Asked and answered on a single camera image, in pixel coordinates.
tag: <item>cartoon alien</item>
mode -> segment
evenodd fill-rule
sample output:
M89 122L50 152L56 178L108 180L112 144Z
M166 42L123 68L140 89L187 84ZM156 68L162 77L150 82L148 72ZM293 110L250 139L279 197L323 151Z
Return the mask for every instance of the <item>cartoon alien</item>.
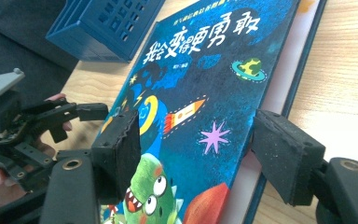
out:
M152 154L141 157L124 200L127 223L177 224L183 200L175 200L176 187L171 188L159 160Z

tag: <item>book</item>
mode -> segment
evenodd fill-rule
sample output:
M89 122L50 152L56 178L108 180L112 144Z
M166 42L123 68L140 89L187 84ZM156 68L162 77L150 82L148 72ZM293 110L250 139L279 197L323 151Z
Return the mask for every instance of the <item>book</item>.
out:
M108 115L139 111L143 156L102 221L252 220L265 183L249 148L253 117L290 110L322 2L199 1L157 22ZM284 50L289 31L296 53Z

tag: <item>book title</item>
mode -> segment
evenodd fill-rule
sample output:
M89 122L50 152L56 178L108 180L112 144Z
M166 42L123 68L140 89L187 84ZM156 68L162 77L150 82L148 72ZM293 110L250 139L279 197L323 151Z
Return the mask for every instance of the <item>book title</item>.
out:
M230 16L232 12L222 15L220 22L213 26L204 26L199 29L195 35L186 35L188 30L185 26L182 30L173 35L173 39L167 44L156 41L145 55L144 64L147 62L158 61L170 57L176 57L178 54L191 54L194 51L200 51L200 45L208 41L208 48L221 45L226 39L226 33L232 23ZM241 35L249 34L258 30L257 24L260 18L254 18L250 11L241 15L235 23L232 33Z
M207 12L207 11L209 11L209 10L212 10L212 9L215 9L215 8L217 8L217 7L220 7L220 6L224 5L225 2L226 2L226 0L219 0L219 1L216 1L216 2L211 3L210 5L208 5L208 6L206 6L206 7L202 7L202 8L200 8L200 9L198 9L198 10L195 10L195 11L193 11L193 12L190 12L190 13L188 13L187 15L185 15L184 17L179 18L178 20L176 20L176 21L173 23L173 25L177 25L177 24L179 24L179 23L181 23L181 22L191 20L192 18L195 18L195 17L201 15L201 14L204 13L204 12Z

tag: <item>pink star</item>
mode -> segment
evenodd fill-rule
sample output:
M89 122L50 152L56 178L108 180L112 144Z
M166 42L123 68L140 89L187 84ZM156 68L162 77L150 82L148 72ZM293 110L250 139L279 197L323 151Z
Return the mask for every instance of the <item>pink star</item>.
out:
M207 143L207 146L205 148L204 154L206 155L211 147L213 146L214 152L216 154L219 153L219 142L227 143L228 140L221 138L221 136L225 135L226 133L229 133L229 130L225 130L223 132L220 132L223 125L225 125L225 122L223 122L218 129L216 129L216 122L213 122L212 125L212 131L210 133L207 132L201 132L203 135L206 136L205 139L202 139L199 141L199 143Z

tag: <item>blue plastic basket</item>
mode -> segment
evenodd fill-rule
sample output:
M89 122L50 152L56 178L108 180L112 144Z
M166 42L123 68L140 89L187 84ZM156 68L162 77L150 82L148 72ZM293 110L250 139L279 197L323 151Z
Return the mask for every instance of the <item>blue plastic basket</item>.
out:
M164 0L67 0L46 39L81 61L128 62Z

